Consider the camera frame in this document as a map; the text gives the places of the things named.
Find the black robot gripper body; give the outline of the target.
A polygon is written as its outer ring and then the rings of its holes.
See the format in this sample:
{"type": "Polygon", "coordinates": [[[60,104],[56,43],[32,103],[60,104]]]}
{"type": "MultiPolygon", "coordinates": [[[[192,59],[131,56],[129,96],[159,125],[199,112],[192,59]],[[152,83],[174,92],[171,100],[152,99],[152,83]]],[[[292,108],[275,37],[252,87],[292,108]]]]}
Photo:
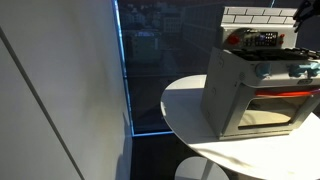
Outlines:
{"type": "Polygon", "coordinates": [[[301,25],[309,18],[320,15],[320,0],[303,0],[296,10],[293,20],[295,32],[298,32],[301,25]]]}

